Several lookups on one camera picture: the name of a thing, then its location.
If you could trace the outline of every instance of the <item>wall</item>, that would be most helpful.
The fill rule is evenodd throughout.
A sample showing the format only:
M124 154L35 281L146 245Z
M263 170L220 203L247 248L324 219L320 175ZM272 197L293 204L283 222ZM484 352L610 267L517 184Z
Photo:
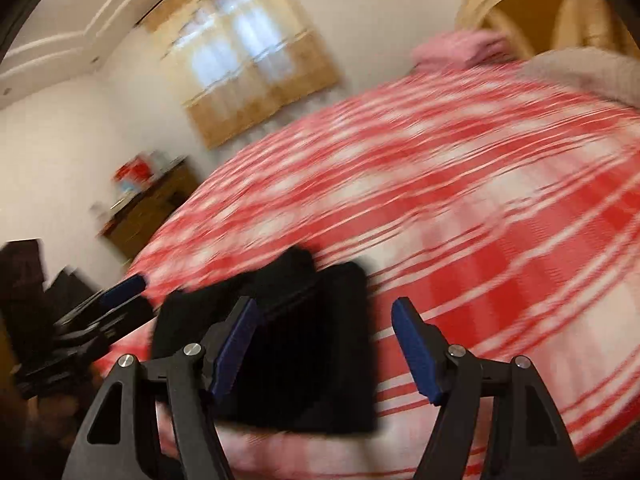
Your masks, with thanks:
M406 74L411 49L453 28L462 0L298 0L358 93Z
M113 201L113 171L138 152L128 131L91 75L0 111L0 242L42 238L50 279L71 265L115 283L123 261L96 237L89 208Z
M208 152L164 79L149 35L132 30L97 74L113 103L127 116L140 150L163 150L170 156L189 155L204 177L218 165Z

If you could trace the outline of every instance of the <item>wooden dresser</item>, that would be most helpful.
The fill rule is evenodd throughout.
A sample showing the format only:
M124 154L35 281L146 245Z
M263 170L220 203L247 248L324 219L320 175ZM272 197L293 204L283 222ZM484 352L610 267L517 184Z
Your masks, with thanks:
M199 185L187 160L177 160L160 179L118 211L100 235L132 260Z

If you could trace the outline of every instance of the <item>black cloth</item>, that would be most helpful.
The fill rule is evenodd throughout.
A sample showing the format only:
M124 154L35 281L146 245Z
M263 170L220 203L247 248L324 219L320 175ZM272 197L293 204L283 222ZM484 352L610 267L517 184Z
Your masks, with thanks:
M0 249L0 314L22 364L44 359L53 348L44 281L39 240L8 242Z
M90 281L78 270L65 267L45 290L44 295L54 319L57 320L88 300L98 290L98 287L90 284Z
M151 357L199 341L239 296L255 298L265 322L216 420L305 433L375 430L367 277L353 262L317 272L312 255L292 247L260 269L172 292L158 315Z

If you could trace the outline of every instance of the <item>red and white plaid blanket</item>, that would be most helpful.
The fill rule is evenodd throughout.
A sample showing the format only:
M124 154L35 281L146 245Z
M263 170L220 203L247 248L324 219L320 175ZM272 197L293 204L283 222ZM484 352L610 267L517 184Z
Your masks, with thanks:
M508 67L415 74L290 124L216 170L130 272L160 304L292 244L370 275L380 430L327 438L220 427L232 467L282 479L409 478L437 409L390 324L409 296L476 355L530 356L578 453L640 411L640 116ZM148 353L152 323L98 364ZM483 410L467 475L481 469ZM165 437L168 421L162 421Z

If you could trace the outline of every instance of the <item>person's hand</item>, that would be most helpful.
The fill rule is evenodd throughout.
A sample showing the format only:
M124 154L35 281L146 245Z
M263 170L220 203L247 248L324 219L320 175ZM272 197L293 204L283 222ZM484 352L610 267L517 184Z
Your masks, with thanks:
M57 441L63 449L73 446L82 417L102 384L100 375L92 370L92 378L78 386L73 394L34 397L29 401L29 420L44 436Z

